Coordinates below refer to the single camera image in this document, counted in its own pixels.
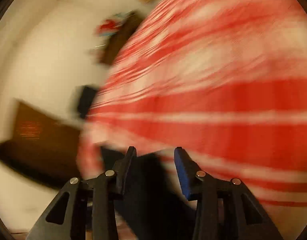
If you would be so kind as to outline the black pants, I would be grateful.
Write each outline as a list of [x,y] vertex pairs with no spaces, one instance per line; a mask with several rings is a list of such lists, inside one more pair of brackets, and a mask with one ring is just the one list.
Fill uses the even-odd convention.
[[137,157],[115,201],[119,239],[192,239],[196,212],[174,192],[156,153]]

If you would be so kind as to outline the dark wooden cabinet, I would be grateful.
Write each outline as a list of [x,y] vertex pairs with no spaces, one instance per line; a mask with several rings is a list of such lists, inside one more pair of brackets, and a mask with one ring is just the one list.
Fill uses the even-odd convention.
[[79,129],[18,101],[12,136],[0,143],[0,161],[34,182],[60,189],[71,178],[81,178],[79,135]]

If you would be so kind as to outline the black chair with clothes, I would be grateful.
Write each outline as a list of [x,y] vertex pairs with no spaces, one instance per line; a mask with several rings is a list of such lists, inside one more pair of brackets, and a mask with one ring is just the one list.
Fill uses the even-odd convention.
[[86,116],[94,98],[98,93],[98,90],[98,87],[89,85],[79,87],[74,109],[80,119],[86,119]]

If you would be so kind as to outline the red plaid bed cover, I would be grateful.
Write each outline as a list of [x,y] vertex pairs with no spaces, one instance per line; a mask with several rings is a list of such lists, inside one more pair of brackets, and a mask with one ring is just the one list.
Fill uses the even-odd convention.
[[285,237],[307,224],[307,14],[297,0],[162,0],[119,52],[77,155],[100,146],[181,146],[210,174],[238,177]]

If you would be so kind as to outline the brown wooden dresser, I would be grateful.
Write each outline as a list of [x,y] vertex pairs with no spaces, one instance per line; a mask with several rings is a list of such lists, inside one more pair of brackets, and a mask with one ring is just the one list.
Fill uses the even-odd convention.
[[112,36],[98,36],[94,31],[94,35],[99,39],[99,44],[91,50],[91,54],[95,56],[96,63],[111,66],[119,51],[141,25],[144,20],[144,15],[136,10],[132,12],[134,14],[128,18],[121,29]]

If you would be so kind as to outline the red gift bag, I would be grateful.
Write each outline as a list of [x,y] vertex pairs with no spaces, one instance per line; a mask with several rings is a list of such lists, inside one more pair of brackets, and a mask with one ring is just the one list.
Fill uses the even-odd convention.
[[100,25],[95,29],[95,34],[98,36],[112,36],[117,33],[121,27],[126,23],[134,13],[132,11],[128,13],[117,13],[111,15],[109,18],[104,19]]

